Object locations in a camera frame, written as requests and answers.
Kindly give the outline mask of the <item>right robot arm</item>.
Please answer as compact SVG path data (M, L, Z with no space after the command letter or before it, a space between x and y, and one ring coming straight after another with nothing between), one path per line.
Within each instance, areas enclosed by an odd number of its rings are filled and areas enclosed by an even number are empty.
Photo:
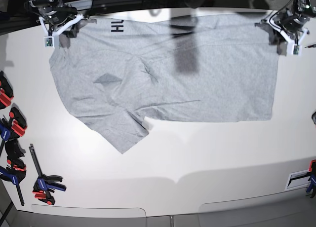
M77 6L64 0L27 0L26 9L39 17L45 47L56 47L61 35L76 38L80 22L87 19L79 13Z

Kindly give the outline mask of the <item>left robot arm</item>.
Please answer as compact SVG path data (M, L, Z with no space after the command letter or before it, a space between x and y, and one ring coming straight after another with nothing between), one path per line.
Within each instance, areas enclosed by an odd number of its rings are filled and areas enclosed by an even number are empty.
M269 44L280 53L300 56L303 39L310 34L305 24L316 17L316 0L290 0L284 7L256 23L270 33Z

